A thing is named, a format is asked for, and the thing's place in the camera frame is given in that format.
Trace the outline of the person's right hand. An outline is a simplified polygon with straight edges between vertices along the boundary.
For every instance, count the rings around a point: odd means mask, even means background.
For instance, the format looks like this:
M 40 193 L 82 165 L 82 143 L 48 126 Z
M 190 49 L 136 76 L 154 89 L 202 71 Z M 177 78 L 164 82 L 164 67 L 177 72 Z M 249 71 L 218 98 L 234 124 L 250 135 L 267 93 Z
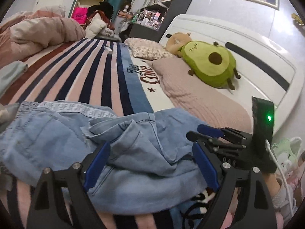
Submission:
M 271 197 L 273 198 L 279 193 L 281 189 L 282 181 L 278 180 L 275 174 L 270 174 L 270 173 L 263 173 L 263 179 L 267 185 Z

